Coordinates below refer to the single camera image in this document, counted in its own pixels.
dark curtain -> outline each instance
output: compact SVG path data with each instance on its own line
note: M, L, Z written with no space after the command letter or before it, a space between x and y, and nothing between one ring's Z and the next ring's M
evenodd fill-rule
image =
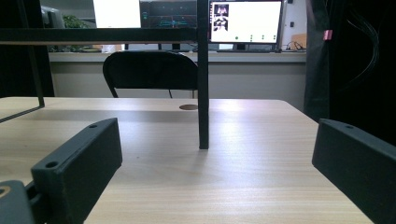
M306 0L304 112L335 119L396 145L396 72L390 0ZM326 30L332 38L323 40Z
M5 0L0 7L1 28L22 28L18 1ZM40 2L24 0L29 27L42 28ZM50 59L46 46L34 47L44 96L54 96ZM0 97L36 96L32 66L26 46L0 46Z

cable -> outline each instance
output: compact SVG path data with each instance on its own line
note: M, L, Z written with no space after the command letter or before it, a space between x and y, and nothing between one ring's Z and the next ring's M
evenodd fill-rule
M294 45L295 49L291 49L291 46L290 46L291 44ZM286 50L287 51L297 51L297 50L305 49L305 48L303 48L303 46L301 44L299 44L295 41L290 41L287 45L282 45L282 46L286 46L286 48L283 49L283 51L286 51Z
M347 20L347 22L355 27L356 29L362 31L366 34L371 42L373 43L373 56L371 61L367 64L367 66L363 69L363 71L352 78L348 83L338 89L338 93L351 90L352 88L361 84L364 80L366 80L375 69L378 59L379 59L379 38L378 34L375 31L375 28L368 22L366 19L363 18L354 8L349 8L349 13L357 21L357 24L353 23L351 20Z

light wood tabletop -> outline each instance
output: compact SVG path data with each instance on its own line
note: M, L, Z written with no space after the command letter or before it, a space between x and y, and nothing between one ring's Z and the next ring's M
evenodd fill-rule
M3 98L0 111L32 101ZM209 150L197 110L179 108L193 99L45 102L0 123L0 181L28 184L51 151L118 118L123 163L85 223L371 223L312 165L318 125L285 102L211 99Z

monitor stand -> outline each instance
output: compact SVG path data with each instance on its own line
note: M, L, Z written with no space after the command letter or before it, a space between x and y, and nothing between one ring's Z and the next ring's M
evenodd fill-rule
M247 50L247 46L245 44L233 44L234 50Z
M159 44L159 49L163 49L162 44ZM180 49L180 44L172 44L172 49L167 49L172 52L189 52L188 49Z

black vertical pole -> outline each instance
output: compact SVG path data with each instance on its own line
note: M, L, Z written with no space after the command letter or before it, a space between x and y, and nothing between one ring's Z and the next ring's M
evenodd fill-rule
M23 0L18 0L18 9L20 11L22 28L29 28L29 21L27 20L26 8L24 6ZM28 46L27 48L30 64L32 66L33 79L35 82L35 91L37 93L39 107L44 107L44 94L41 87L40 75L38 74L37 61L35 59L35 49L33 48L33 46Z
M200 149L209 149L208 11L208 1L197 0L198 115Z

